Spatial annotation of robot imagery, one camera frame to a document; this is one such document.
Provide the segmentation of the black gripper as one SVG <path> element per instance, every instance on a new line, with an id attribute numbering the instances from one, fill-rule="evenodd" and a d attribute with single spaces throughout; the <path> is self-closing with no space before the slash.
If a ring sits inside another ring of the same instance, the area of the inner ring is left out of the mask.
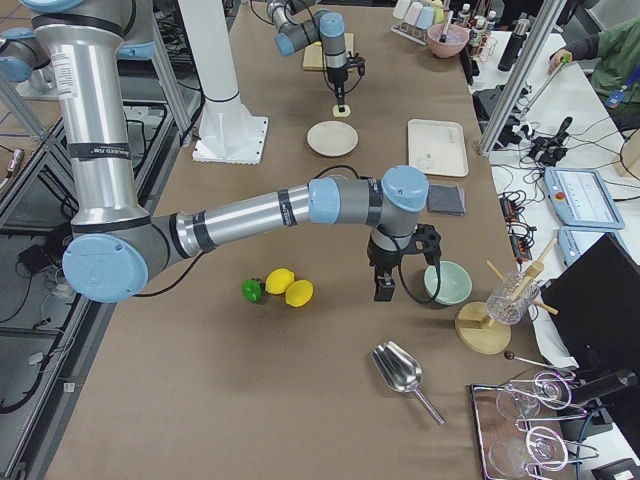
<path id="1" fill-rule="evenodd" d="M 433 225 L 417 224 L 414 232 L 409 236 L 406 246 L 401 247 L 400 236 L 389 234 L 383 225 L 378 225 L 375 232 L 383 239 L 392 243 L 390 249 L 383 248 L 370 235 L 367 245 L 367 255 L 369 264 L 374 268 L 375 302 L 391 302 L 395 293 L 395 280 L 393 278 L 394 269 L 398 270 L 400 282 L 406 294 L 416 303 L 432 303 L 436 301 L 436 296 L 440 290 L 440 259 L 441 259 L 441 236 Z M 402 261 L 407 255 L 422 254 L 428 265 L 434 266 L 438 278 L 438 284 L 433 296 L 422 299 L 415 296 L 408 288 L 402 272 Z"/>
<path id="2" fill-rule="evenodd" d="M 358 53 L 350 52 L 336 54 L 325 52 L 323 59 L 327 81 L 336 97 L 335 109 L 338 113 L 345 113 L 345 96 L 348 93 L 345 83 L 348 80 L 348 72 L 355 68 L 358 76 L 362 78 L 366 72 L 366 60 Z"/>

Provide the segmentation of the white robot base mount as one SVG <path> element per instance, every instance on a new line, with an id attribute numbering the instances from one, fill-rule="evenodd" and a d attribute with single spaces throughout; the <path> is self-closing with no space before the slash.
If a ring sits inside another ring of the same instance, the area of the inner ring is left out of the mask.
<path id="1" fill-rule="evenodd" d="M 243 104 L 220 1 L 179 3 L 205 104 L 193 159 L 256 165 L 261 161 L 268 119 Z"/>

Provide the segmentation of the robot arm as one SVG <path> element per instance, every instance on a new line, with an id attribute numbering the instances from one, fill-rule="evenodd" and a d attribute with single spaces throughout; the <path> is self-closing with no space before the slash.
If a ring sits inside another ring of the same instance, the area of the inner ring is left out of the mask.
<path id="1" fill-rule="evenodd" d="M 330 9 L 310 10 L 316 1 L 268 1 L 266 14 L 277 30 L 275 43 L 284 57 L 292 56 L 319 42 L 323 78 L 334 94 L 333 115 L 346 118 L 351 114 L 347 94 L 365 75 L 365 59 L 346 46 L 343 16 Z"/>
<path id="2" fill-rule="evenodd" d="M 62 267 L 71 287 L 100 303 L 144 296 L 149 281 L 220 246 L 307 222 L 370 228 L 374 298 L 391 300 L 409 255 L 438 266 L 440 235 L 420 222 L 429 184 L 408 165 L 381 178 L 315 178 L 210 207 L 202 186 L 190 211 L 154 215 L 139 201 L 117 57 L 152 42 L 147 1 L 31 1 L 32 26 L 53 64 L 78 209 Z"/>

